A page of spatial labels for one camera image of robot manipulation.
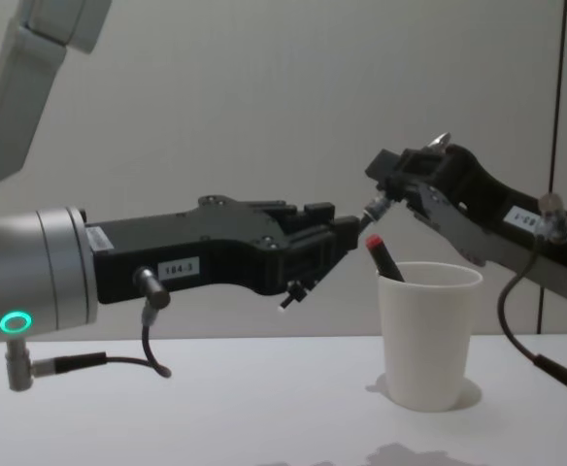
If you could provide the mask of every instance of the green led ring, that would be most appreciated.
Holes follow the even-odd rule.
[[[10,320],[14,320],[15,318],[21,318],[22,320],[24,320],[24,324],[19,328],[10,328],[8,326],[8,323],[10,322]],[[0,329],[3,333],[9,333],[9,334],[22,333],[27,328],[29,328],[32,323],[33,323],[33,318],[31,318],[31,316],[28,313],[24,311],[11,311],[10,313],[7,313],[3,317],[1,317]]]

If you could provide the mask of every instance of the white table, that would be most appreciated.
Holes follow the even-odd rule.
[[[567,364],[567,336],[522,340]],[[112,364],[40,379],[25,393],[8,390],[0,346],[0,465],[567,465],[567,389],[503,337],[472,341],[467,377],[482,400],[433,415],[376,392],[375,337],[153,346],[173,379]],[[140,354],[131,341],[30,349],[35,358]]]

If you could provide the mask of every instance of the paper cup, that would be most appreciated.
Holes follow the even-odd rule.
[[[403,262],[405,282],[379,277],[389,398],[415,411],[452,408],[460,395],[483,277],[435,262]]]

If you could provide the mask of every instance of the label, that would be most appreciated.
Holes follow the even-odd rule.
[[[510,211],[504,217],[506,223],[510,223],[521,230],[529,231],[530,233],[535,233],[536,224],[540,220],[538,214],[526,211],[521,207],[513,206]]]
[[[171,280],[199,275],[199,257],[170,260],[158,264],[158,279]]]
[[[111,243],[109,237],[99,226],[89,226],[86,228],[86,232],[87,239],[89,240],[89,247],[94,252],[113,249],[113,243]]]

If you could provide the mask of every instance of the black marker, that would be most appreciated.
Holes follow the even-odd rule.
[[[402,274],[398,270],[398,266],[391,258],[391,255],[389,255],[389,251],[379,235],[369,236],[368,239],[365,240],[365,246],[368,251],[370,251],[370,255],[372,255],[381,277],[396,280],[397,282],[404,281]]]

